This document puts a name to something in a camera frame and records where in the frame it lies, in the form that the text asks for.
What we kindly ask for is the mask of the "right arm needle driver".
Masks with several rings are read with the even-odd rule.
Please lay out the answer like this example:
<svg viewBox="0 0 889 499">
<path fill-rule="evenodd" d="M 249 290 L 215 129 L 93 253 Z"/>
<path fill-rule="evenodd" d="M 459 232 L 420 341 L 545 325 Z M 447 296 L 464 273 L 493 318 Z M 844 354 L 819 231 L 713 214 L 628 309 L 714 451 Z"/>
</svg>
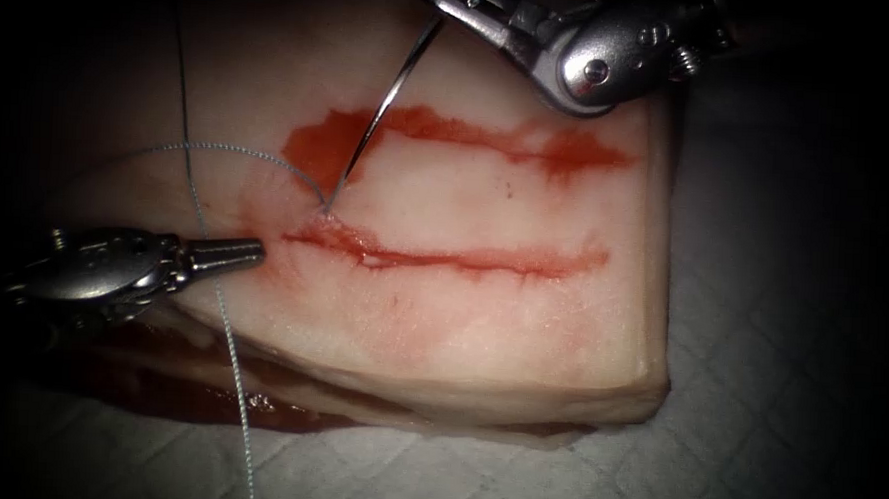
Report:
<svg viewBox="0 0 889 499">
<path fill-rule="evenodd" d="M 555 109 L 594 118 L 732 48 L 725 0 L 596 0 L 562 19 L 530 77 Z"/>
</svg>

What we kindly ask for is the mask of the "left arm needle driver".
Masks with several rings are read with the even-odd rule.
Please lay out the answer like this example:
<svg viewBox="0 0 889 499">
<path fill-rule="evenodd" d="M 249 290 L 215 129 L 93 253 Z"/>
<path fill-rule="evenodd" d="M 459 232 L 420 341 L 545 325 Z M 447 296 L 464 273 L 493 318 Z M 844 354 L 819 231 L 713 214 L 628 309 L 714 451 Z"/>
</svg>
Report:
<svg viewBox="0 0 889 499">
<path fill-rule="evenodd" d="M 3 301 L 53 325 L 109 325 L 141 314 L 192 274 L 189 244 L 170 233 L 52 229 L 4 271 Z"/>
</svg>

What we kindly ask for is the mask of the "left arm needle driver jaw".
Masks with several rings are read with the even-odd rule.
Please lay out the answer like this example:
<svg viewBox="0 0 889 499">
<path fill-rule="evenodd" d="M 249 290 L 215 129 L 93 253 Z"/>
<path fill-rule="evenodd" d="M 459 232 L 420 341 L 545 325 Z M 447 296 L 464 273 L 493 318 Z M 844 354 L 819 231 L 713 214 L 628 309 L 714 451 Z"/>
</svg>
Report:
<svg viewBox="0 0 889 499">
<path fill-rule="evenodd" d="M 191 276 L 218 276 L 251 269 L 266 259 L 258 238 L 189 240 L 184 246 L 183 272 Z"/>
</svg>

